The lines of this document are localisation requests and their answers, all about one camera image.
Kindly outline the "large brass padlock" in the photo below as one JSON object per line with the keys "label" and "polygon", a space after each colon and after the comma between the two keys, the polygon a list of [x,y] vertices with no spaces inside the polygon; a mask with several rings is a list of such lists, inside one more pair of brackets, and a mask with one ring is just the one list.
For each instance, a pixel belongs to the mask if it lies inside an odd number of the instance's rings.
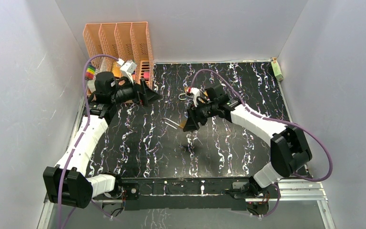
{"label": "large brass padlock", "polygon": [[183,90],[183,93],[178,95],[178,99],[180,101],[185,101],[185,100],[192,100],[192,95],[191,95],[191,87],[185,87]]}

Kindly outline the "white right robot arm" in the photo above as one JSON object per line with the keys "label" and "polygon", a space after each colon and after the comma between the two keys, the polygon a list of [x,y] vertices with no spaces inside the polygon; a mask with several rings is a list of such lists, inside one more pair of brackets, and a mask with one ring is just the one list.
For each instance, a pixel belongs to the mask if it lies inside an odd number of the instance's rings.
{"label": "white right robot arm", "polygon": [[222,85],[202,92],[188,87],[185,94],[192,102],[187,108],[187,121],[181,125],[185,132],[197,131],[207,120],[218,116],[257,135],[270,147],[270,161],[250,178],[250,193],[260,198],[268,186],[290,177],[312,159],[304,132],[279,121],[269,121],[238,98],[230,98]]}

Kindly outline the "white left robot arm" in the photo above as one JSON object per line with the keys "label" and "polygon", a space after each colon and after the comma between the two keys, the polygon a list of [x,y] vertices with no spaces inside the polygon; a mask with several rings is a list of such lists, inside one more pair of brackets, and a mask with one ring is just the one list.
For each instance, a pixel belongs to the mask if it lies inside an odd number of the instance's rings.
{"label": "white left robot arm", "polygon": [[135,83],[125,76],[115,78],[112,72],[97,74],[94,85],[96,90],[87,98],[86,115],[71,146],[54,167],[46,167],[43,172],[51,203],[85,208],[91,199],[104,193],[119,198],[123,193],[121,177],[112,172],[86,177],[87,165],[118,105],[133,101],[149,106],[161,98],[144,79]]}

